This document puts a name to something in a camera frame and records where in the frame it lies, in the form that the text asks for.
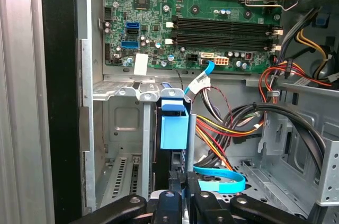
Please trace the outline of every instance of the black clip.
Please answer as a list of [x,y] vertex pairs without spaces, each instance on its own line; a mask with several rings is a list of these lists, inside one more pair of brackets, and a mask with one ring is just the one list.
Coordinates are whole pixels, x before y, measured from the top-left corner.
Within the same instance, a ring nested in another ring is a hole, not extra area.
[[253,105],[253,108],[254,108],[254,112],[256,112],[256,103],[253,102],[252,105]]

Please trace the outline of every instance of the ram slot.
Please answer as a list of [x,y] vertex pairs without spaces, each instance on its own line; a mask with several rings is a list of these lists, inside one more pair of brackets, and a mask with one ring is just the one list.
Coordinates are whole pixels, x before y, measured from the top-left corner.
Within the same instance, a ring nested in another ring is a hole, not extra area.
[[279,27],[275,28],[271,25],[265,24],[184,19],[177,16],[172,16],[172,22],[174,23],[175,29],[183,31],[223,32],[246,35],[270,35],[273,30],[279,29]]
[[249,40],[245,38],[218,37],[208,35],[177,34],[174,42],[179,46],[223,47],[234,49],[248,49],[253,51],[269,50],[273,41]]

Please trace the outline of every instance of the motherboard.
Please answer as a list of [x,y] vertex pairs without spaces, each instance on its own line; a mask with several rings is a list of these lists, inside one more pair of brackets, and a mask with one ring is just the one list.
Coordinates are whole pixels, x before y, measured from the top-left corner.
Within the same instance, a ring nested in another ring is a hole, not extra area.
[[133,67],[143,53],[156,69],[211,60],[215,70],[261,73],[279,50],[280,16],[278,6],[244,0],[104,0],[103,56],[108,66]]

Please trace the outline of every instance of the chipset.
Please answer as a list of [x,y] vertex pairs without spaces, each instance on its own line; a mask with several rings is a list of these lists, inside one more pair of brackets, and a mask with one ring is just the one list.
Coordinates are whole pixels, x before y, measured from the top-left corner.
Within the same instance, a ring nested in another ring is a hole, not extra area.
[[149,10],[150,0],[133,0],[133,6],[136,10]]

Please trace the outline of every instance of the gray metal frame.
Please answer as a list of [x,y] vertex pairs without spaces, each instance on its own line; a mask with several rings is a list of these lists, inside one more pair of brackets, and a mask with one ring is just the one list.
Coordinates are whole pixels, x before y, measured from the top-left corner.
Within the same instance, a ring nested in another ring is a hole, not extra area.
[[1,223],[54,223],[41,0],[0,0]]

